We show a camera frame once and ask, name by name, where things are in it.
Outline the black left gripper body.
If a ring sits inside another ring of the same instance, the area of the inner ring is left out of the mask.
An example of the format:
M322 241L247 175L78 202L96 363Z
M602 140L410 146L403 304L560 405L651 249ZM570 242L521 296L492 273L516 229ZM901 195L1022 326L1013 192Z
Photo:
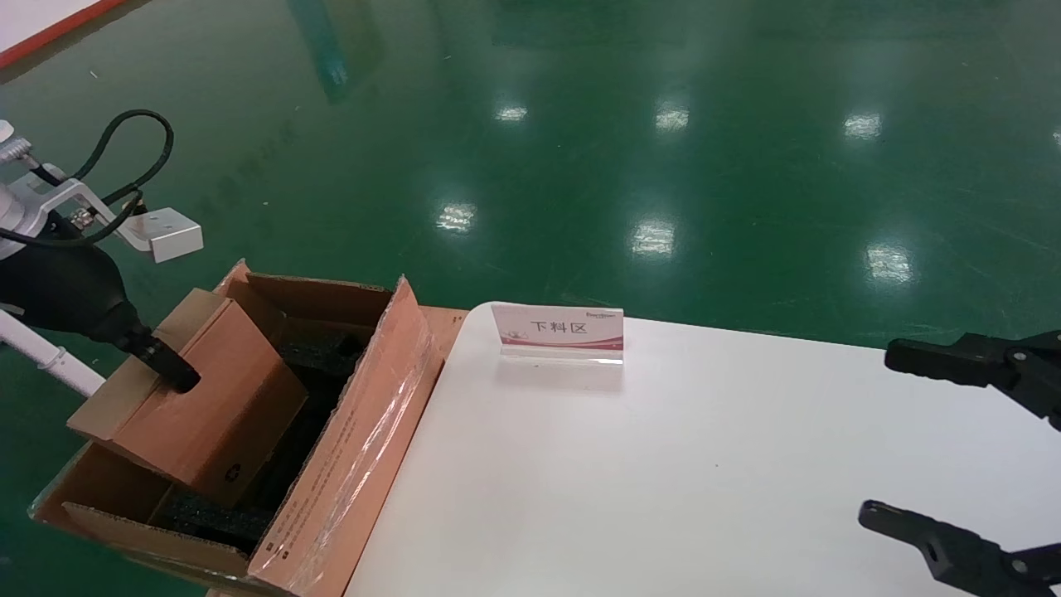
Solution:
M31 328L154 355L156 340L129 301L114 260L95 246L27 246L1 261L1 303Z

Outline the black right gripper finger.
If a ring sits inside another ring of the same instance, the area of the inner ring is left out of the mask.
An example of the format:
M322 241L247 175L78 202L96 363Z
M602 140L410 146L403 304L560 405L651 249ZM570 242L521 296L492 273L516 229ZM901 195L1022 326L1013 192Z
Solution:
M959 386L994 388L1060 431L1058 330L1019 340L966 333L947 345L894 339L887 345L885 366Z
M859 523L918 549L935 581L970 595L1054 596L1060 583L1058 543L1004 551L962 527L879 501L863 502Z

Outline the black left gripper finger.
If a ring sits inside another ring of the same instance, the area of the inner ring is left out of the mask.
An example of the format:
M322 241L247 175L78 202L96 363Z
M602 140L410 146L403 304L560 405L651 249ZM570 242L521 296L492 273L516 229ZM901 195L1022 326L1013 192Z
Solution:
M176 392L187 393L201 383L201 373L189 362L147 330L133 333L133 356L140 359Z

